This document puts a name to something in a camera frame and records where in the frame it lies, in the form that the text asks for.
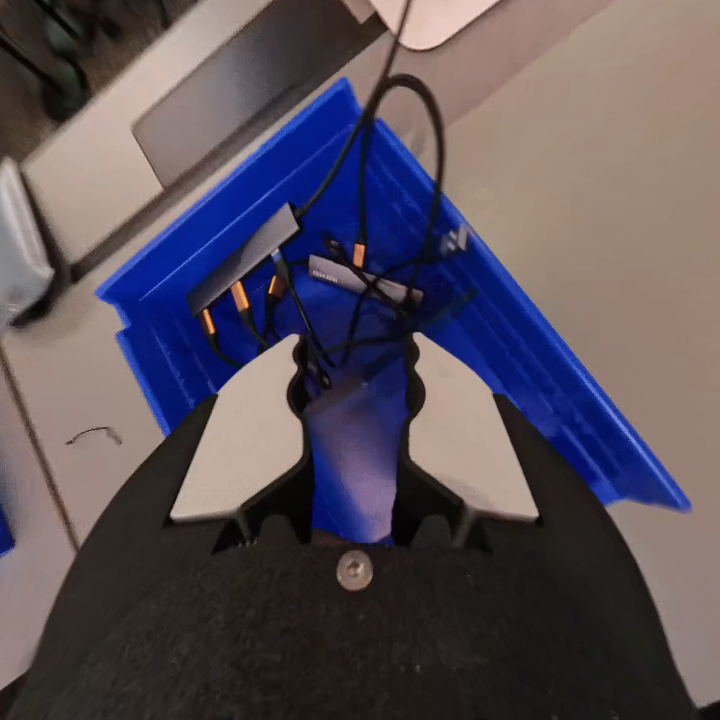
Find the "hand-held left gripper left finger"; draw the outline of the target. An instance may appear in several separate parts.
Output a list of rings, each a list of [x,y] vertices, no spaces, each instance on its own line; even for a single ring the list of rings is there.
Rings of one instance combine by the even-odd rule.
[[[169,518],[234,520],[246,539],[271,516],[310,542],[314,463],[305,375],[308,343],[290,334],[238,371],[214,404]]]

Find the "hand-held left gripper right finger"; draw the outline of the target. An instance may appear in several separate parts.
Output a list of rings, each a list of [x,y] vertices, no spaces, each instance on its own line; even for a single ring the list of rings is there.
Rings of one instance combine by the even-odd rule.
[[[504,400],[468,365],[420,332],[404,350],[408,414],[398,450],[392,539],[408,546],[440,516],[453,545],[478,520],[535,524],[541,514],[501,416]]]

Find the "large blue storage bin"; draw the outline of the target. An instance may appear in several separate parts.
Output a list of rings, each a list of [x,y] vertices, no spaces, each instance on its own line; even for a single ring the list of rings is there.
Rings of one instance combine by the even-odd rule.
[[[330,390],[317,384],[314,348],[286,287],[276,309],[282,337],[308,344],[303,412],[314,463],[312,529],[331,523],[314,517],[317,481],[345,481],[350,489],[380,478],[383,527],[361,542],[392,539],[398,450],[407,375],[405,343],[420,332],[480,376],[497,396],[508,429],[511,405],[586,481],[602,503],[635,500],[687,510],[690,503],[563,339],[471,229],[466,252],[446,269],[424,271],[424,293],[415,310],[357,295],[308,275],[311,254],[379,278],[405,284],[404,264],[419,253],[434,180],[386,124],[375,119],[366,167],[367,245],[364,269],[351,268],[359,230],[361,112],[347,80],[338,81],[198,203],[123,265],[97,290],[114,306],[124,328],[118,340],[158,424],[178,460],[165,518],[169,518],[214,398],[238,371],[207,344],[186,295],[203,277],[291,203],[300,233],[280,250],[315,332],[335,368],[325,365]],[[259,332],[264,297],[276,275],[272,257],[242,281]],[[222,350],[244,367],[257,358],[258,342],[239,318],[230,291],[211,307]],[[268,339],[269,347],[280,341]]]

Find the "grey USB hub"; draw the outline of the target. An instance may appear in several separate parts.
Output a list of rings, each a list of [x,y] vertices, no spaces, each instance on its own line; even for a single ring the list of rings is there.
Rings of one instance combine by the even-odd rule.
[[[283,205],[240,247],[233,250],[186,295],[191,316],[198,317],[247,275],[293,240],[301,231],[300,221],[289,202]]]
[[[401,305],[409,300],[410,305],[417,308],[424,299],[424,293],[420,289],[409,290],[402,283],[362,271],[355,273],[346,265],[314,254],[307,260],[307,270],[309,277],[313,279],[336,285],[357,295],[367,293],[373,300],[386,304]]]

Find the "grey desk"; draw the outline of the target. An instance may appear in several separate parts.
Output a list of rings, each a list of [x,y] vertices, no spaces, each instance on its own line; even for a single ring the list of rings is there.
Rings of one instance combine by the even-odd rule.
[[[2,562],[1,687],[28,669],[77,552],[161,441],[95,288],[309,103],[212,175],[164,190],[131,121],[260,12],[206,1],[25,162],[88,274],[6,336],[1,452],[31,520]],[[719,698],[719,2],[505,1],[428,53],[401,51],[448,122],[446,191],[688,495],[610,507],[699,705]],[[116,445],[93,433],[113,427]]]

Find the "grey flat pouch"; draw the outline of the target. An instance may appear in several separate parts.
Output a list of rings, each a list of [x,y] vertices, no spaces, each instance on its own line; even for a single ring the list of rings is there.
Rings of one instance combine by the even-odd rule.
[[[44,318],[70,285],[69,265],[40,219],[20,165],[1,159],[1,333]]]

